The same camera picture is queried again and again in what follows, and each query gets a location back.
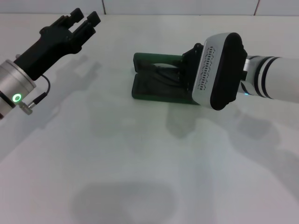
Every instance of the ventilation slot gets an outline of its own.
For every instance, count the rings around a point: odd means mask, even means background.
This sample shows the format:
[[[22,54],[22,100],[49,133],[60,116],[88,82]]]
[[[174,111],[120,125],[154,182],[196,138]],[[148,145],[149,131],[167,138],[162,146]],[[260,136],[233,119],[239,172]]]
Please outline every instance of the ventilation slot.
[[[206,51],[204,66],[202,67],[202,72],[200,74],[199,85],[197,86],[197,89],[199,89],[199,90],[205,90],[206,89],[206,84],[209,81],[209,73],[210,73],[210,70],[211,70],[211,66],[213,64],[215,51],[216,50],[213,47],[209,47]]]

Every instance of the black band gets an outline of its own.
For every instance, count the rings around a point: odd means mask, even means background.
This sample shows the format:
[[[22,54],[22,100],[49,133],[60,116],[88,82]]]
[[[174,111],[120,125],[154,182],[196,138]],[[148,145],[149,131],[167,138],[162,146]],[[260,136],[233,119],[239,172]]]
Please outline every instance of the black band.
[[[263,90],[263,93],[265,94],[266,97],[272,99],[271,97],[269,97],[267,91],[266,91],[266,76],[267,76],[267,72],[268,72],[268,69],[270,67],[270,65],[273,63],[273,61],[275,61],[276,59],[278,59],[279,57],[274,57],[272,58],[266,65],[265,69],[263,70],[263,76],[262,76],[262,90]]]
[[[250,58],[248,58],[249,60],[255,58],[255,57],[259,57],[259,55],[256,55],[256,56],[251,56]]]
[[[246,89],[246,87],[245,87],[245,85],[244,85],[243,83],[241,83],[241,87],[242,87],[243,91],[244,91],[246,94],[251,95],[251,94],[247,91],[247,89]]]
[[[15,104],[3,93],[0,91],[0,97],[10,105],[11,108],[15,108]]]
[[[256,93],[257,93],[260,97],[263,97],[263,98],[265,98],[265,97],[261,94],[260,90],[258,89],[258,76],[259,76],[259,74],[260,74],[260,71],[261,71],[261,68],[262,68],[263,64],[264,64],[269,58],[271,58],[271,57],[265,57],[265,58],[259,63],[258,67],[256,68],[256,73],[255,73],[255,75],[254,75],[254,88],[255,88],[255,90],[256,90]]]

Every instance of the green led light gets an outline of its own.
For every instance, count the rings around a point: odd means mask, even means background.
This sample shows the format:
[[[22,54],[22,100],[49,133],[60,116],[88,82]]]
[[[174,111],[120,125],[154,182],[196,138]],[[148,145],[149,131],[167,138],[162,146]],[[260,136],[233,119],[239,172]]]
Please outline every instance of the green led light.
[[[19,102],[20,100],[22,99],[22,96],[18,93],[18,94],[15,94],[13,96],[13,101],[16,103],[16,102]]]

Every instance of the black robotic gripper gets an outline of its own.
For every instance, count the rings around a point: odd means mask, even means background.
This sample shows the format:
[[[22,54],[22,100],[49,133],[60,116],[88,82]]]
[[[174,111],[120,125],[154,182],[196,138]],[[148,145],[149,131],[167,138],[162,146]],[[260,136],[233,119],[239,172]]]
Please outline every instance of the black robotic gripper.
[[[49,27],[39,33],[40,39],[20,55],[14,63],[23,69],[32,80],[37,80],[61,57],[76,54],[82,45],[95,34],[94,27],[100,23],[96,12],[91,13],[73,33],[69,31],[74,23],[84,18],[79,8],[71,16],[61,16]]]

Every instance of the white table surface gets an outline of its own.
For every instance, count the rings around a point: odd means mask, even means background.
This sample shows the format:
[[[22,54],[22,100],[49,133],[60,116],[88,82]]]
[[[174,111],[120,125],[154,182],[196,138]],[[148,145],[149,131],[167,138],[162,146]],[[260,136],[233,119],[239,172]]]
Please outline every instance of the white table surface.
[[[0,14],[0,61],[57,17]],[[299,58],[299,17],[101,19],[46,73],[34,113],[0,122],[0,222],[297,224],[299,105],[239,95],[216,112],[133,100],[131,88],[135,52],[181,55],[221,32],[249,55]]]

